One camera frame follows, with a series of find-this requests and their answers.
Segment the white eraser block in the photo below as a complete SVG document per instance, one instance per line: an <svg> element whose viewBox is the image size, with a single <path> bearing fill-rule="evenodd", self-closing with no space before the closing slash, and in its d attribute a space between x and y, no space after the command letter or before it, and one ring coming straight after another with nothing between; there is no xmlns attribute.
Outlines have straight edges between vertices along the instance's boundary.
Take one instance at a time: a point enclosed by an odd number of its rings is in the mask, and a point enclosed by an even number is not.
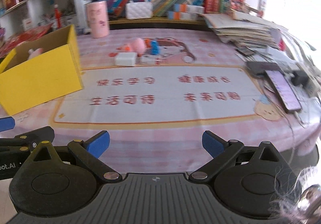
<svg viewBox="0 0 321 224"><path fill-rule="evenodd" d="M120 67L135 67L137 60L136 52L119 52L115 58L115 65Z"/></svg>

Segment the pink duck plush toy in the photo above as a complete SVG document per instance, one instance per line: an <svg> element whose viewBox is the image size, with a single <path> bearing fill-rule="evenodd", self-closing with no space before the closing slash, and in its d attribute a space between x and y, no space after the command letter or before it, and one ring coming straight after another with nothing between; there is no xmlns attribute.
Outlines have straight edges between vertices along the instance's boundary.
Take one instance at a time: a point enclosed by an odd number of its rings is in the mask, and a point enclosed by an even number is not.
<svg viewBox="0 0 321 224"><path fill-rule="evenodd" d="M132 41L121 46L120 51L136 52L139 56L141 56L147 51L147 46L142 38L135 38Z"/></svg>

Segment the yellow cardboard box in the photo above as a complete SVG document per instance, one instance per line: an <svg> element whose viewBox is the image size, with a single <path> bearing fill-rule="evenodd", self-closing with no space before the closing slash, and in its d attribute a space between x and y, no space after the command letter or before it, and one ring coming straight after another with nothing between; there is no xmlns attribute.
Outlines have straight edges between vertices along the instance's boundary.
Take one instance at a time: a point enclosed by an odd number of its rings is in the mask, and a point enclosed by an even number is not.
<svg viewBox="0 0 321 224"><path fill-rule="evenodd" d="M28 50L44 52L28 60ZM25 42L1 63L1 107L15 115L83 89L74 25Z"/></svg>

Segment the red paper decorations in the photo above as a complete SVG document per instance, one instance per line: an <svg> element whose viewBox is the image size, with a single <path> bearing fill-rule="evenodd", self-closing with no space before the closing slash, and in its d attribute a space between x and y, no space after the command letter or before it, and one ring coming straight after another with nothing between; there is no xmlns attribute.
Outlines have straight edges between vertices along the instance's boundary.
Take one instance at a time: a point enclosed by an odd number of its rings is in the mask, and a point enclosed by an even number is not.
<svg viewBox="0 0 321 224"><path fill-rule="evenodd" d="M42 36L46 35L47 33L52 32L52 26L53 24L50 23L11 36L9 39L5 41L4 45L1 47L1 58L4 58L12 49L22 44L23 42L35 41L41 38Z"/></svg>

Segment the lit screen smartphone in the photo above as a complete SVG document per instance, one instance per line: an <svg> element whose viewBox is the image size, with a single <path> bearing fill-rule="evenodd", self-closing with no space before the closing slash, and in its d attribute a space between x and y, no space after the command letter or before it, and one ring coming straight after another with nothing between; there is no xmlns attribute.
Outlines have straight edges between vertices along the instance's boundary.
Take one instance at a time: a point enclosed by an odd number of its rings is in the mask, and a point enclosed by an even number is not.
<svg viewBox="0 0 321 224"><path fill-rule="evenodd" d="M287 114L301 111L302 106L282 72L266 70L264 73L267 81L275 91L278 100L281 102L284 111Z"/></svg>

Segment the pink checkered tablecloth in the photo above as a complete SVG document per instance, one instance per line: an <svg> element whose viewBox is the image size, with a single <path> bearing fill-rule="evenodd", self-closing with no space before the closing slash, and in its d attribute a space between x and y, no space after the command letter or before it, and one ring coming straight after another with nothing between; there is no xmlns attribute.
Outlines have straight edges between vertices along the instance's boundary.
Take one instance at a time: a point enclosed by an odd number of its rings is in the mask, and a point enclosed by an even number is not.
<svg viewBox="0 0 321 224"><path fill-rule="evenodd" d="M135 38L156 40L160 54L116 66L121 46ZM196 170L211 158L201 144L205 131L247 146L270 141L295 171L318 163L318 101L298 90L304 109L286 114L269 85L251 77L214 33L122 29L77 42L84 88L16 114L15 128L1 137L51 126L55 145L66 145L107 130L111 144L100 159L123 173Z"/></svg>

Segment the black charger adapter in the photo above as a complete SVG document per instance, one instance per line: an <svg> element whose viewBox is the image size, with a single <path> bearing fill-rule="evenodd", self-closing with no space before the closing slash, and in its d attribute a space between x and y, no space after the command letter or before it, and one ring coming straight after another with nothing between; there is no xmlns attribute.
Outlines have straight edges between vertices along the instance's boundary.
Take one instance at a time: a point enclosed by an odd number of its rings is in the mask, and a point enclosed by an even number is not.
<svg viewBox="0 0 321 224"><path fill-rule="evenodd" d="M294 86L305 86L309 81L309 76L306 72L302 70L295 70L292 72L293 77L291 78L291 82Z"/></svg>

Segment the red white figurine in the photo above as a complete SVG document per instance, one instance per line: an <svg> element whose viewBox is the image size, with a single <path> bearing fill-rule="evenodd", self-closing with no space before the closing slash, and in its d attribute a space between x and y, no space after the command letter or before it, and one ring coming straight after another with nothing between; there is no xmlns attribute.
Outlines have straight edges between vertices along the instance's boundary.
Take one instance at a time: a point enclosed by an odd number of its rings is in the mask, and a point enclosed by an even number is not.
<svg viewBox="0 0 321 224"><path fill-rule="evenodd" d="M60 11L58 9L58 4L54 5L54 15L55 15L55 19L57 22L57 29L61 28L61 15L60 15Z"/></svg>

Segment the stack of papers and books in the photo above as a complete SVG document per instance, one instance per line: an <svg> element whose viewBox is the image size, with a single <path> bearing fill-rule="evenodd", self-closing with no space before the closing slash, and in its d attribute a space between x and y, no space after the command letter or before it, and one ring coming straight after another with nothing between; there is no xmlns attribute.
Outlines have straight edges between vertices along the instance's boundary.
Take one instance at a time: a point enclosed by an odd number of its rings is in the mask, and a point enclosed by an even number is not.
<svg viewBox="0 0 321 224"><path fill-rule="evenodd" d="M233 43L238 47L280 48L285 27L253 15L233 11L228 14L203 14L207 26L225 44Z"/></svg>

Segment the orange blue small toy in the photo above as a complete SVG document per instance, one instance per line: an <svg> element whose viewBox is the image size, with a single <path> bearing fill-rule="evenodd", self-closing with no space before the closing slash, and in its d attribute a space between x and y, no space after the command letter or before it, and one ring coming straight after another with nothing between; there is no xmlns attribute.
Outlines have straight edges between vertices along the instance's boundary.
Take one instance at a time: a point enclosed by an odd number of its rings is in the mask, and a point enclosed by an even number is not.
<svg viewBox="0 0 321 224"><path fill-rule="evenodd" d="M146 53L150 55L159 55L160 52L160 46L156 40L144 39L145 45L146 45Z"/></svg>

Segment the pink cylindrical container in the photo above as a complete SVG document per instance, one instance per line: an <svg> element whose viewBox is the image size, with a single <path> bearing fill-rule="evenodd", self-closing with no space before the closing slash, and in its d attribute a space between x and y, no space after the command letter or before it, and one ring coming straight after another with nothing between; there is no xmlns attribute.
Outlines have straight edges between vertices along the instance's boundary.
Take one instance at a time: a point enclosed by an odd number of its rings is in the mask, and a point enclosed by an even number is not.
<svg viewBox="0 0 321 224"><path fill-rule="evenodd" d="M86 14L93 38L103 38L109 35L109 20L106 1L86 4Z"/></svg>

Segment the orange white box upper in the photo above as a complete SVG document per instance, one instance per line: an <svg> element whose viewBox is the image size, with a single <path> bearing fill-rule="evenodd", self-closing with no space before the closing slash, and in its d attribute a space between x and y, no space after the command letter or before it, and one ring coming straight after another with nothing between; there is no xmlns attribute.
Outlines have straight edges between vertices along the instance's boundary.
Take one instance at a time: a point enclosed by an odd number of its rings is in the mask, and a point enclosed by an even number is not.
<svg viewBox="0 0 321 224"><path fill-rule="evenodd" d="M204 14L205 8L197 5L175 4L174 12L184 12L193 14Z"/></svg>

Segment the orange white box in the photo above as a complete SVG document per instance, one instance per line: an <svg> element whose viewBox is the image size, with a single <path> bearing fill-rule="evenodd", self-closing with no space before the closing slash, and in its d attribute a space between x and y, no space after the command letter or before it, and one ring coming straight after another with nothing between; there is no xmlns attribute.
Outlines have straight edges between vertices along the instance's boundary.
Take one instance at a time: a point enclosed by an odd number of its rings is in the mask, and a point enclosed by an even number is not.
<svg viewBox="0 0 321 224"><path fill-rule="evenodd" d="M205 8L197 5L175 4L174 12L184 12L193 14L204 14Z"/></svg>
<svg viewBox="0 0 321 224"><path fill-rule="evenodd" d="M200 16L195 13L169 11L167 17L170 20L198 21Z"/></svg>

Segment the orange white box lower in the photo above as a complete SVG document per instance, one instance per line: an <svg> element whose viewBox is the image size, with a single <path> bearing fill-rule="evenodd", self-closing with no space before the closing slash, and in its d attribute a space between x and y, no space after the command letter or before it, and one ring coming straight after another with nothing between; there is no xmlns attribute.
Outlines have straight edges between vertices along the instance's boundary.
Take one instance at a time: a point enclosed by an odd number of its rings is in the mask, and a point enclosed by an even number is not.
<svg viewBox="0 0 321 224"><path fill-rule="evenodd" d="M198 21L200 16L195 13L169 11L167 17L170 20Z"/></svg>

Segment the white quilted pearl handbag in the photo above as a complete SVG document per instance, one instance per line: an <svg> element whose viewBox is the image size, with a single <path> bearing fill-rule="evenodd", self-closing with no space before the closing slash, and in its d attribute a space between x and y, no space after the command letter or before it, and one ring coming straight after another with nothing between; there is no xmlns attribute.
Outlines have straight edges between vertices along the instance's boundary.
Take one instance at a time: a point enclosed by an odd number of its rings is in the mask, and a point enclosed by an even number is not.
<svg viewBox="0 0 321 224"><path fill-rule="evenodd" d="M150 19L153 16L153 4L150 0L135 2L129 0L126 4L126 19Z"/></svg>

